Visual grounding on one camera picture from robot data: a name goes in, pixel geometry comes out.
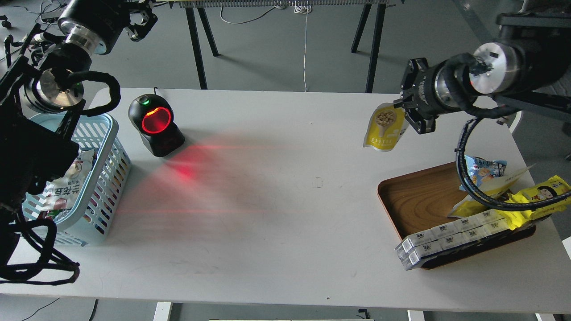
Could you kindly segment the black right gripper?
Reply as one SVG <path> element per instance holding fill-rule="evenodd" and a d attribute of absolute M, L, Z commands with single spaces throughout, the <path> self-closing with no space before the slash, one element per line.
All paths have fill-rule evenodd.
<path fill-rule="evenodd" d="M 447 113 L 436 95 L 437 73 L 443 65 L 429 66 L 426 58 L 409 60 L 401 80 L 402 98 L 392 102 L 394 108 L 404 109 L 406 120 L 418 134 L 434 132 L 436 117 Z"/>

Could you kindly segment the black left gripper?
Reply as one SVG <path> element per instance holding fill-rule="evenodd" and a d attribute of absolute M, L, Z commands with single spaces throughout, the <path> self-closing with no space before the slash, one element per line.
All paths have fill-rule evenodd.
<path fill-rule="evenodd" d="M 131 41 L 144 39 L 158 21 L 151 9 L 140 9 L 140 24 L 130 24 L 122 0 L 72 0 L 58 19 L 65 42 L 88 55 L 108 54 L 125 28 Z"/>

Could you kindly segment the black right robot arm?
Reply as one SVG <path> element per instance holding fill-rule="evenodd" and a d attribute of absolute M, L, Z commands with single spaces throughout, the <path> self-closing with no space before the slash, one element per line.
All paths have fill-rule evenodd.
<path fill-rule="evenodd" d="M 500 34 L 474 53 L 460 53 L 428 66 L 426 59 L 409 61 L 395 107 L 418 132 L 434 132 L 436 119 L 463 111 L 471 116 L 463 127 L 455 166 L 466 191 L 479 203 L 496 210 L 536 210 L 554 205 L 569 192 L 528 204 L 499 202 L 469 181 L 464 158 L 473 129 L 482 119 L 498 119 L 526 110 L 570 122 L 570 98 L 537 93 L 560 79 L 570 65 L 570 9 L 500 14 Z"/>

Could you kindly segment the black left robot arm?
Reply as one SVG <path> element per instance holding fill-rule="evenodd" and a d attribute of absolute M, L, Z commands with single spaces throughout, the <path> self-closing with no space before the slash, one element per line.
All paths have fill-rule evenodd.
<path fill-rule="evenodd" d="M 79 154 L 72 140 L 81 116 L 114 110 L 120 84 L 92 71 L 92 55 L 112 51 L 123 30 L 144 39 L 158 18 L 153 0 L 72 0 L 58 18 L 62 35 L 35 24 L 21 41 L 4 41 L 1 78 L 1 283 L 41 285 L 44 270 L 71 272 L 50 286 L 73 283 L 79 264 L 55 250 L 56 223 L 27 221 L 22 205 L 65 175 Z"/>

